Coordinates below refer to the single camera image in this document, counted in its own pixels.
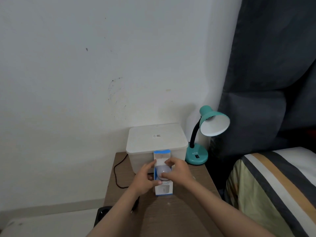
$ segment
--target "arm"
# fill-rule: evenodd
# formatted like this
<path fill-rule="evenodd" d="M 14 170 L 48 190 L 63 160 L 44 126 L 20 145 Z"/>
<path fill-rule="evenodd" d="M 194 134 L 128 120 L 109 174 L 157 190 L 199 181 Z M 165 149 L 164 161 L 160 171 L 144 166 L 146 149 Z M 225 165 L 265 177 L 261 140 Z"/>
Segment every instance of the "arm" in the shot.
<path fill-rule="evenodd" d="M 269 231 L 195 181 L 187 163 L 171 157 L 166 164 L 175 168 L 162 177 L 184 186 L 199 201 L 225 237 L 273 237 Z"/>
<path fill-rule="evenodd" d="M 135 175 L 135 178 L 112 209 L 90 231 L 87 237 L 118 236 L 124 226 L 124 222 L 131 213 L 132 207 L 140 195 L 145 194 L 152 187 L 162 184 L 161 181 L 153 180 L 147 175 L 150 168 L 154 167 L 156 160 L 145 164 Z"/>

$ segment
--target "person's right arm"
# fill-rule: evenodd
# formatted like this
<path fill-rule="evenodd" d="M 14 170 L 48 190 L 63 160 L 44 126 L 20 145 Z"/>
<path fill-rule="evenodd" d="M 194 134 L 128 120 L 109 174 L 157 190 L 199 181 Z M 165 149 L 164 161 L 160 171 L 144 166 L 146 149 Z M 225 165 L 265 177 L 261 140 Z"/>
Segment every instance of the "person's right arm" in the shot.
<path fill-rule="evenodd" d="M 258 223 L 235 209 L 193 179 L 188 164 L 171 157 L 166 164 L 174 169 L 161 177 L 184 186 L 199 201 L 225 237 L 273 237 L 274 235 Z"/>

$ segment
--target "striped bedding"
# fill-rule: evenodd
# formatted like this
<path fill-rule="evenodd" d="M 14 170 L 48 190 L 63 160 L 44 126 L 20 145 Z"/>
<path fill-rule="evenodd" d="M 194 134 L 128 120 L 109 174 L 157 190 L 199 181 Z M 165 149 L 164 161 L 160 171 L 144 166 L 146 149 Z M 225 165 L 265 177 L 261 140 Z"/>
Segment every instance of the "striped bedding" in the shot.
<path fill-rule="evenodd" d="M 316 236 L 316 154 L 302 147 L 238 160 L 225 200 L 275 236 Z"/>

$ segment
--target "dark gray upholstered headboard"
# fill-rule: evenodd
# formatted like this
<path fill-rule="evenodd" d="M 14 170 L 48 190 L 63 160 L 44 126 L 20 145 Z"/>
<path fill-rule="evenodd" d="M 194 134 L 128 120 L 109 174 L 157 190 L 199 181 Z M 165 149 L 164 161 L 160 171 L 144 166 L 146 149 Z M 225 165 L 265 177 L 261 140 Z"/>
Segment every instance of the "dark gray upholstered headboard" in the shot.
<path fill-rule="evenodd" d="M 290 147 L 282 131 L 316 126 L 315 59 L 316 0 L 242 0 L 218 108 L 231 125 L 210 150 L 222 178 L 244 154 Z"/>

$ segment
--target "desk lamp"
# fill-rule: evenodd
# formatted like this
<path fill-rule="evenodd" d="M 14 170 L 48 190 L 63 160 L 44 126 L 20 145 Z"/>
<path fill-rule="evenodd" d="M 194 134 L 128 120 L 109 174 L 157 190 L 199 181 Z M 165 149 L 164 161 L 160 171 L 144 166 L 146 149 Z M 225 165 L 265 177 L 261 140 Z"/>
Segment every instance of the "desk lamp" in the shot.
<path fill-rule="evenodd" d="M 186 150 L 185 161 L 191 165 L 202 165 L 207 161 L 209 157 L 207 150 L 194 143 L 198 130 L 206 136 L 216 136 L 229 127 L 230 119 L 227 115 L 218 111 L 213 111 L 208 105 L 204 105 L 200 108 L 201 118 L 195 125 L 189 146 Z"/>

